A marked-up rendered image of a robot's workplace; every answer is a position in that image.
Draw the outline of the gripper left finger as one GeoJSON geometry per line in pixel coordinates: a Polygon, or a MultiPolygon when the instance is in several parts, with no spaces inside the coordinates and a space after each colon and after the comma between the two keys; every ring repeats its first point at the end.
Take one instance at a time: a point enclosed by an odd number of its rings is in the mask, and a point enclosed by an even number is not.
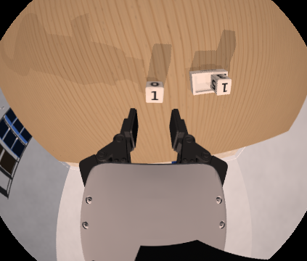
{"type": "Polygon", "coordinates": [[[113,141],[79,162],[79,169],[84,187],[93,166],[103,162],[131,162],[130,152],[136,148],[138,133],[138,117],[135,108],[130,108],[128,118],[124,118],[120,133],[113,137],[113,141]]]}

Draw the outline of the beige rectangular tray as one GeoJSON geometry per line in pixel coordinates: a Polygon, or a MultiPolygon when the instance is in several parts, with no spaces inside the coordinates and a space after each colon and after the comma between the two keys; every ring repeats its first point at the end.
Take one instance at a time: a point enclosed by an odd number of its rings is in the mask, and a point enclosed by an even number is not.
{"type": "Polygon", "coordinates": [[[214,92],[210,88],[210,75],[212,74],[225,74],[228,76],[228,71],[225,69],[189,71],[190,86],[193,95],[214,92]]]}

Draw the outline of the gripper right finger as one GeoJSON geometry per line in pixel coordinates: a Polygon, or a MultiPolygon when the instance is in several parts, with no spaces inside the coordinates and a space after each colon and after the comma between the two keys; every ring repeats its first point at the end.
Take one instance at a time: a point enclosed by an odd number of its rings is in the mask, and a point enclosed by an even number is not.
{"type": "Polygon", "coordinates": [[[178,109],[171,111],[169,128],[172,149],[178,153],[176,163],[201,162],[212,165],[218,171],[223,186],[228,169],[227,163],[212,156],[208,150],[195,142],[194,136],[188,134],[186,124],[184,119],[181,119],[178,109]]]}

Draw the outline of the beige calendar cube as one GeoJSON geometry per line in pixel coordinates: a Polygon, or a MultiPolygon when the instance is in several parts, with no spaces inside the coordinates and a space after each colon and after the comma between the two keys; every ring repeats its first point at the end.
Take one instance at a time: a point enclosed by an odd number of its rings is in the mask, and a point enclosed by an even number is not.
{"type": "Polygon", "coordinates": [[[163,82],[147,81],[146,103],[163,103],[163,82]]]}
{"type": "Polygon", "coordinates": [[[210,75],[210,88],[216,95],[230,94],[232,79],[225,74],[210,75]]]}

